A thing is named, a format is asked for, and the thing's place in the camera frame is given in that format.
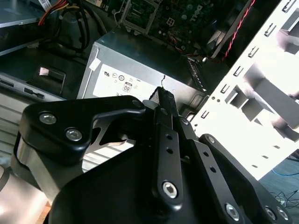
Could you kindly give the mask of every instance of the regulatory label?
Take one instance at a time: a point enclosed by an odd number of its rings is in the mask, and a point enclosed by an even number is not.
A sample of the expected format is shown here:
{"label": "regulatory label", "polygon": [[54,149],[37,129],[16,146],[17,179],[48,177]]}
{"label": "regulatory label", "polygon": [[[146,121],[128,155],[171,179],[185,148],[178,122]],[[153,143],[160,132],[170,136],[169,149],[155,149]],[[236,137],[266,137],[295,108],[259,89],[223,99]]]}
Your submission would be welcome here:
{"label": "regulatory label", "polygon": [[45,11],[47,11],[49,8],[52,7],[51,3],[49,2],[49,0],[38,0],[39,3],[42,5],[43,9]]}
{"label": "regulatory label", "polygon": [[97,97],[131,95],[140,101],[149,99],[156,86],[103,64],[93,94]]}

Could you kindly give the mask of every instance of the circuit board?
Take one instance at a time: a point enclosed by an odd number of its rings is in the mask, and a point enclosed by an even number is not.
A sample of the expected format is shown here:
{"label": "circuit board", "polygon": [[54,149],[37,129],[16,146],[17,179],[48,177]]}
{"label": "circuit board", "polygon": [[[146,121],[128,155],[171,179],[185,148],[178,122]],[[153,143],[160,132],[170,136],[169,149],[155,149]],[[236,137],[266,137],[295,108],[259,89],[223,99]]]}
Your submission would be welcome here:
{"label": "circuit board", "polygon": [[[125,13],[125,21],[142,29],[149,25],[148,33],[142,34],[169,44],[184,54],[195,51],[201,29],[213,19],[211,0],[130,0],[129,7],[127,3],[128,0],[110,0],[108,14],[116,12],[116,20],[120,21]],[[125,26],[127,30],[134,30],[133,26]]]}
{"label": "circuit board", "polygon": [[160,4],[149,35],[171,43],[170,35],[177,40],[176,47],[190,53],[201,29],[212,20],[213,3],[209,0],[165,0]]}

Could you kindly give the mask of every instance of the black metal bracket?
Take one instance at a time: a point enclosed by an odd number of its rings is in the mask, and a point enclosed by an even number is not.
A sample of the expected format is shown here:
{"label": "black metal bracket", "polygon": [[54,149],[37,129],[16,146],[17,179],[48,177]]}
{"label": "black metal bracket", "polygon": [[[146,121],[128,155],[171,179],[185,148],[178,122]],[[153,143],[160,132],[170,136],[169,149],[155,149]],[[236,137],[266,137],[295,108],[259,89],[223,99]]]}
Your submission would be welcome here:
{"label": "black metal bracket", "polygon": [[[178,115],[170,92],[157,88],[151,99],[158,105],[153,110],[131,96],[25,109],[20,123],[25,148],[16,154],[35,169],[32,174],[42,190],[49,182],[36,172],[33,154],[56,183],[49,223],[119,223],[111,212],[120,212],[124,223],[137,224],[292,223],[287,211],[213,136],[198,139],[190,122]],[[95,127],[100,128],[97,144],[117,135],[136,140],[136,145],[85,174],[74,172],[64,179],[72,166],[80,168]],[[67,172],[59,174],[53,169],[57,167]],[[78,200],[84,207],[77,207]]]}
{"label": "black metal bracket", "polygon": [[293,223],[286,209],[220,144],[209,134],[200,142],[210,150],[233,193],[236,202],[253,223]]}

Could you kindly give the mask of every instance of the cable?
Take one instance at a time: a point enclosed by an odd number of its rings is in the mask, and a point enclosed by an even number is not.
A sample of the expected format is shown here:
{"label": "cable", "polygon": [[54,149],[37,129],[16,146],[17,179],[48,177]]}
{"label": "cable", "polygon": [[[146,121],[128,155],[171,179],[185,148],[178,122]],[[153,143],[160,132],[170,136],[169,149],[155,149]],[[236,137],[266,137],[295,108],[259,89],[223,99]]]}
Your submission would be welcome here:
{"label": "cable", "polygon": [[[69,7],[67,7],[67,9],[69,9],[69,8],[79,9],[78,6],[69,6]],[[86,9],[84,9],[84,11],[85,11],[86,14],[88,14],[90,16],[90,14],[88,13],[88,11]]]}
{"label": "cable", "polygon": [[92,17],[92,19],[95,21],[97,24],[98,32],[101,36],[107,33],[106,27],[103,24],[102,20],[100,17],[86,4],[84,5],[84,9],[88,11],[89,15]]}
{"label": "cable", "polygon": [[79,2],[79,8],[80,8],[80,11],[81,11],[81,14],[82,14],[84,26],[85,26],[85,29],[86,29],[86,45],[83,48],[83,49],[85,49],[85,48],[88,47],[88,45],[90,43],[90,31],[89,31],[89,25],[88,25],[87,17],[86,17],[85,12],[84,12],[83,2],[82,2],[82,0],[78,0],[78,2]]}
{"label": "cable", "polygon": [[298,190],[294,191],[294,192],[292,193],[292,195],[289,196],[289,197],[287,198],[287,200],[286,200],[286,202],[285,202],[285,207],[286,207],[286,208],[291,209],[291,208],[294,208],[294,207],[297,206],[297,205],[294,205],[294,206],[288,206],[288,202],[290,201],[290,198],[293,197],[297,192],[298,192]]}
{"label": "cable", "polygon": [[97,17],[97,19],[99,20],[100,25],[101,25],[102,30],[104,31],[104,33],[105,33],[105,34],[108,33],[108,32],[107,32],[107,29],[106,29],[106,27],[105,27],[105,25],[104,25],[104,23],[103,23],[103,21],[102,21],[102,19],[101,19],[101,18],[99,17],[99,15],[96,14],[94,11],[93,11],[93,13],[94,13],[95,17]]}
{"label": "cable", "polygon": [[115,15],[121,12],[121,9],[122,9],[122,7],[123,7],[123,4],[125,4],[125,1],[126,1],[126,0],[123,0],[123,1],[122,1],[120,10],[117,11],[117,12],[115,12],[114,15],[113,15],[113,16],[114,16],[114,20],[115,20],[115,24],[116,24],[116,25],[118,25],[118,22],[116,21],[116,16],[115,16]]}
{"label": "cable", "polygon": [[41,26],[44,24],[44,21],[46,19],[46,17],[52,13],[54,10],[56,10],[57,8],[63,7],[65,4],[67,4],[66,0],[59,0],[55,5],[53,5],[51,8],[49,8],[45,14],[41,17],[41,19],[38,22],[38,25]]}
{"label": "cable", "polygon": [[228,56],[228,53],[229,53],[229,51],[231,50],[231,48],[232,48],[232,46],[233,46],[234,40],[235,40],[235,38],[236,38],[236,35],[237,35],[239,29],[241,28],[244,19],[245,19],[246,16],[248,15],[249,10],[250,10],[251,7],[254,5],[255,1],[256,1],[256,0],[252,0],[251,4],[249,5],[249,7],[246,9],[245,13],[243,14],[243,17],[242,17],[241,20],[239,21],[239,24],[238,24],[238,26],[237,26],[237,29],[235,30],[235,32],[234,32],[234,34],[233,34],[233,37],[232,37],[231,41],[229,42],[228,49],[226,50],[225,55],[224,55],[224,57],[222,58],[222,61]]}
{"label": "cable", "polygon": [[278,176],[295,176],[295,175],[298,175],[299,173],[295,173],[295,174],[279,174],[277,173],[276,171],[272,170],[273,173],[275,173],[276,175]]}
{"label": "cable", "polygon": [[[79,13],[80,12],[80,9],[79,8],[72,8],[72,7],[69,7],[67,9],[65,9],[62,13],[61,13],[61,19],[59,20],[59,25],[58,25],[58,31],[56,32],[55,36],[59,36],[59,32],[61,30],[61,26],[62,26],[62,19],[63,17],[65,16],[66,13],[68,12],[76,12],[76,13]],[[78,53],[82,53],[84,49],[87,48],[88,45],[86,45],[87,41],[85,39],[85,34],[84,34],[84,29],[83,29],[83,26],[82,26],[82,23],[80,21],[80,18],[79,18],[80,14],[76,14],[76,19],[77,19],[77,23],[78,23],[78,26],[79,26],[79,30],[80,30],[80,34],[81,34],[81,48],[76,48],[76,47],[73,47],[67,43],[64,43],[60,40],[57,39],[57,37],[55,38],[55,42],[57,42],[58,44],[68,48],[68,49],[71,49],[71,50],[74,50]]]}
{"label": "cable", "polygon": [[67,7],[69,4],[67,3],[66,5],[64,5],[64,6],[62,6],[62,7],[60,7],[60,8],[58,8],[58,9],[55,9],[54,10],[54,12],[56,12],[56,11],[59,11],[59,10],[61,10],[61,9],[64,9],[65,7]]}

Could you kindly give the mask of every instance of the bolt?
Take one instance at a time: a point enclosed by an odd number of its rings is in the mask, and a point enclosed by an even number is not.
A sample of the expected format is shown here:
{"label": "bolt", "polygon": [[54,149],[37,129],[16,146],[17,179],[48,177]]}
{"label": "bolt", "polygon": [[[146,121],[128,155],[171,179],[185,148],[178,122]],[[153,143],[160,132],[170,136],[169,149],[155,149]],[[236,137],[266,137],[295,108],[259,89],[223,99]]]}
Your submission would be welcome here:
{"label": "bolt", "polygon": [[215,140],[211,136],[208,136],[208,139],[211,143],[215,143]]}
{"label": "bolt", "polygon": [[181,117],[181,121],[185,124],[188,125],[189,121],[186,118]]}
{"label": "bolt", "polygon": [[269,209],[268,207],[265,207],[265,210],[266,210],[268,216],[270,216],[273,220],[276,220],[276,216],[271,209]]}
{"label": "bolt", "polygon": [[65,135],[71,141],[79,141],[82,138],[82,133],[74,128],[67,130]]}
{"label": "bolt", "polygon": [[163,183],[163,191],[170,198],[176,198],[178,195],[178,191],[176,187],[170,182]]}
{"label": "bolt", "polygon": [[277,211],[279,212],[279,214],[285,219],[285,220],[289,220],[288,215],[285,213],[285,211],[283,211],[280,207],[277,207]]}
{"label": "bolt", "polygon": [[226,212],[228,213],[228,215],[229,215],[233,220],[235,220],[236,222],[238,222],[238,221],[240,220],[239,213],[238,213],[238,211],[234,208],[234,206],[232,206],[232,205],[229,204],[229,203],[226,203],[226,205],[225,205],[225,209],[226,209]]}
{"label": "bolt", "polygon": [[56,117],[50,113],[43,113],[39,116],[39,120],[47,125],[53,125],[56,123]]}
{"label": "bolt", "polygon": [[141,103],[138,100],[133,99],[133,104],[137,107],[142,107]]}

